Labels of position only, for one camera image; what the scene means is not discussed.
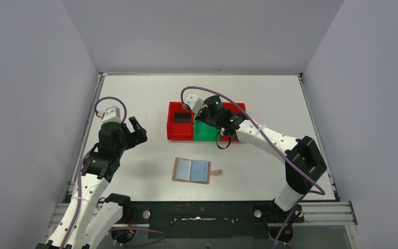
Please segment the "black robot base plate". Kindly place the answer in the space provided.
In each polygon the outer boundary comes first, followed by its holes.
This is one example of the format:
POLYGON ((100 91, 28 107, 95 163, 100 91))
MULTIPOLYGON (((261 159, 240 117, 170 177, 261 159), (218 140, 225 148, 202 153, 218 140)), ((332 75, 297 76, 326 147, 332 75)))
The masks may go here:
POLYGON ((148 227, 150 239, 268 239, 304 222, 299 204, 283 211, 273 201, 131 201, 121 215, 118 225, 148 227))

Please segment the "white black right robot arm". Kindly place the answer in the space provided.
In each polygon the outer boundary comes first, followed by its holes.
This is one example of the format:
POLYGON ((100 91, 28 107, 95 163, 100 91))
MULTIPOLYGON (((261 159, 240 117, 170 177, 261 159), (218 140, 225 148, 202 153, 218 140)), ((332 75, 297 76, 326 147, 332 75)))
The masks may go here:
POLYGON ((197 121, 218 129, 222 135, 253 145, 278 158, 285 164, 286 183, 274 198, 283 211, 290 210, 315 186, 327 171, 326 163, 314 139, 301 139, 278 133, 255 122, 241 108, 232 112, 218 95, 205 100, 188 94, 184 104, 197 121))

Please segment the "green plastic bin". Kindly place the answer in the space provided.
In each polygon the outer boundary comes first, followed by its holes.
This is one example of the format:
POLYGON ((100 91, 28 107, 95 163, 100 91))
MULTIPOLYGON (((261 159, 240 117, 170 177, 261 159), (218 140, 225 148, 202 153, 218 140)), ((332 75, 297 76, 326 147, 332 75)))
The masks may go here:
POLYGON ((193 124, 193 140, 215 142, 220 140, 220 130, 195 120, 193 124))

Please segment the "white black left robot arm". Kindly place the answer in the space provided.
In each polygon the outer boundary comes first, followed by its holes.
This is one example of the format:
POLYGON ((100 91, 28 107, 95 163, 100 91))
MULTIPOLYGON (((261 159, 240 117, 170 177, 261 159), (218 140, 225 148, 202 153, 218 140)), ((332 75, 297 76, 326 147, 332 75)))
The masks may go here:
POLYGON ((94 216, 98 201, 120 166, 123 153, 147 141, 147 131, 132 116, 130 131, 122 121, 104 121, 98 142, 85 154, 77 174, 75 192, 52 235, 37 248, 97 248, 112 226, 127 219, 130 197, 112 193, 94 216))

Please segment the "tan leather card holder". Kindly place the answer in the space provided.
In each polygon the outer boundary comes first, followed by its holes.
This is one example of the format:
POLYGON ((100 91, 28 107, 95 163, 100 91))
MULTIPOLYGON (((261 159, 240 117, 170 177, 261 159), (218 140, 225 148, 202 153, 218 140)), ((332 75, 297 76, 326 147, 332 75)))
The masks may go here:
POLYGON ((222 175, 223 170, 211 169, 211 162, 201 159, 175 158, 172 180, 175 182, 209 184, 211 176, 222 175))

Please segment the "red plastic bin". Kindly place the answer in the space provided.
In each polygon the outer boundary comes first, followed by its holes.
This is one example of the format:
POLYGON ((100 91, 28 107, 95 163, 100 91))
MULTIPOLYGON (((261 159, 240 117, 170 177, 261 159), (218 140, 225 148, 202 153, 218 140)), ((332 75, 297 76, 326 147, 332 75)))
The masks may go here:
MULTIPOLYGON (((232 115, 234 115, 235 113, 243 113, 246 111, 245 103, 233 104, 231 102, 223 102, 222 104, 223 104, 224 108, 228 109, 232 113, 232 115)), ((232 139, 223 134, 219 135, 219 140, 224 141, 224 142, 227 142, 227 141, 235 142, 236 141, 235 139, 232 139)))
POLYGON ((185 110, 181 102, 169 102, 166 124, 167 139, 170 141, 192 141, 193 140, 193 113, 185 110), (190 123, 174 123, 174 113, 191 113, 190 123))

